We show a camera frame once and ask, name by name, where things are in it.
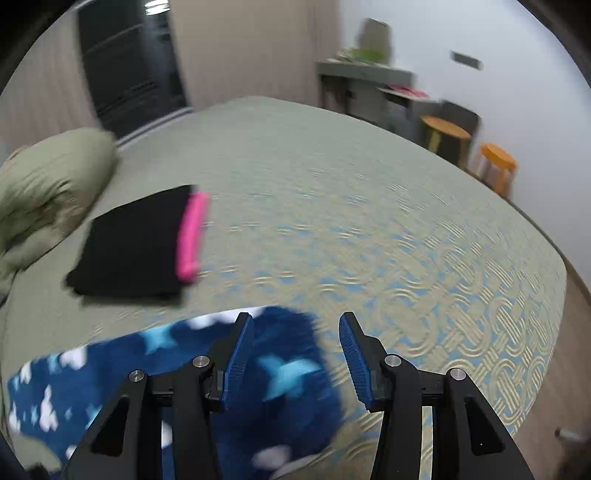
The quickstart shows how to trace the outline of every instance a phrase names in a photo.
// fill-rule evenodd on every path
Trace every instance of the bed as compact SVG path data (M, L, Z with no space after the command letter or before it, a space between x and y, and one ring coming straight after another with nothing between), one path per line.
M92 218L186 183L212 202L199 281L179 304L94 303L64 288ZM3 388L27 361L83 343L203 313L290 306L316 316L345 411L331 446L291 475L367 478L381 415L356 399L337 334L344 311L419 368L465 369L514 433L548 367L565 287L564 264L542 235L440 157L333 112L243 98L121 149L85 223L15 280L0 312ZM423 420L428 472L426 409ZM56 466L39 443L13 443L25 465Z

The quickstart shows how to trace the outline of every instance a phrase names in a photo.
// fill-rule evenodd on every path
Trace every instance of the pink cloth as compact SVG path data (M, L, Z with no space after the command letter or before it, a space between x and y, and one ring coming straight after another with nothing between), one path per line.
M187 283L195 280L199 270L198 254L208 207L207 193L191 194L178 230L176 273L179 280Z

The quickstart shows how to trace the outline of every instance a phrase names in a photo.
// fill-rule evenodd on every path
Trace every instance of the table leg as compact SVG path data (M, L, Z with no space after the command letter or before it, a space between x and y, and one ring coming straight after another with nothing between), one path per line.
M388 129L389 122L388 122L388 96L383 93L382 94L382 111L380 112L380 119L379 119L379 126L384 130Z
M440 142L441 133L439 133L437 130L431 129L431 139L429 140L429 146L427 147L429 152L437 153Z
M326 95L327 95L327 87L326 87L326 76L320 75L320 108L326 110Z
M342 78L338 81L339 103L345 115L349 115L349 79Z

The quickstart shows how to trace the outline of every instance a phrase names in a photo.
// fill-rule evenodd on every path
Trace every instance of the white wall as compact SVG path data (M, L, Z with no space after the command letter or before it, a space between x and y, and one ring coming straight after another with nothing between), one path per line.
M560 42L517 0L341 0L342 46L366 17L390 24L394 64L418 88L480 115L475 144L516 158L512 200L591 287L591 89Z

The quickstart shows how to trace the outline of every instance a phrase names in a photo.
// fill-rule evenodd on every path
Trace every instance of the folded black cloth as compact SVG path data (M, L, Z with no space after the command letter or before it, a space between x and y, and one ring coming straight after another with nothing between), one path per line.
M66 284L78 295L113 299L180 294L178 230L192 186L158 192L93 220Z

